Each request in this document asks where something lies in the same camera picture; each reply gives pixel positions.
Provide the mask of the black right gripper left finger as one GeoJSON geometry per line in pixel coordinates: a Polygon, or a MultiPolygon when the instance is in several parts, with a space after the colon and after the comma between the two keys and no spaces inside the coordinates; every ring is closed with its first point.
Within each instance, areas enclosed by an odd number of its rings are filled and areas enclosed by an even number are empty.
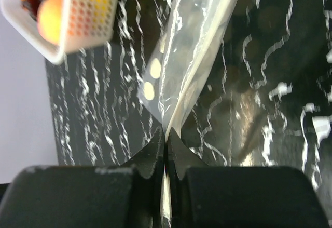
{"type": "Polygon", "coordinates": [[[120,166],[31,166],[1,200],[1,227],[161,227],[164,134],[120,166]]]}

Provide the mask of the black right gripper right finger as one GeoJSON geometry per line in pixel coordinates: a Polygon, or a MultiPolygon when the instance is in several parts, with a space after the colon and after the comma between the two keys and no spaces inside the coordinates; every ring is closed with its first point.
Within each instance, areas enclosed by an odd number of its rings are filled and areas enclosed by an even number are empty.
{"type": "Polygon", "coordinates": [[[307,177],[286,166],[209,166],[167,141],[172,227],[329,227],[307,177]]]}

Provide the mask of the clear dotted zip top bag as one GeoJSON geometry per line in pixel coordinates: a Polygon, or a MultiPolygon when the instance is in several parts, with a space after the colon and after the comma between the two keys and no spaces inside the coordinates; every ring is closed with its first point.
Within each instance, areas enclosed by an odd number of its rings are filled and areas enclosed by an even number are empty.
{"type": "Polygon", "coordinates": [[[164,33],[158,40],[139,85],[141,104],[180,138],[211,72],[237,0],[173,0],[164,33]]]}

